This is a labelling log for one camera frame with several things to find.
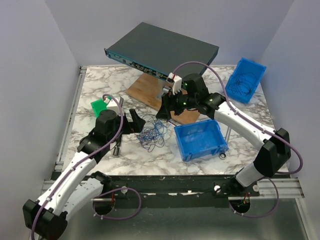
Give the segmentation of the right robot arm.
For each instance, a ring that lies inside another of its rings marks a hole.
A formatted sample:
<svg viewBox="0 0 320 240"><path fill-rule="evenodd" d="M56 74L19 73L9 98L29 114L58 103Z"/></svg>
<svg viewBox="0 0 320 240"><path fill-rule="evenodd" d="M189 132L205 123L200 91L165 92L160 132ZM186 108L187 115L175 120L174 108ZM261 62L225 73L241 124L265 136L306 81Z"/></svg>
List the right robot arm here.
<svg viewBox="0 0 320 240"><path fill-rule="evenodd" d="M200 74L181 78L170 73L166 80L172 87L161 96L157 119L170 120L172 115L179 116L184 110L195 109L230 127L258 150L255 160L237 172L231 181L230 191L234 195L243 195L249 185L263 177L273 177L290 159L290 136L285 129L274 130L259 123L238 110L225 96L210 93Z"/></svg>

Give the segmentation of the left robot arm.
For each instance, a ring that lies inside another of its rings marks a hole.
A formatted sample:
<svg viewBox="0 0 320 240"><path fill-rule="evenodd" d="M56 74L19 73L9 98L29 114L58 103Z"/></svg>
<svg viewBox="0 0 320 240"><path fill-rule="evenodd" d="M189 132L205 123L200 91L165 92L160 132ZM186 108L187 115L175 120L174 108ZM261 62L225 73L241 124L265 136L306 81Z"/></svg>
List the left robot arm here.
<svg viewBox="0 0 320 240"><path fill-rule="evenodd" d="M37 200L27 200L22 207L24 222L31 230L31 239L57 240L67 228L70 218L95 197L111 198L114 193L130 191L126 186L114 188L111 178L97 171L85 183L82 180L110 151L123 135L140 133L145 120L130 109L132 120L123 111L106 109L100 112L94 128L83 137L71 162L55 182Z"/></svg>

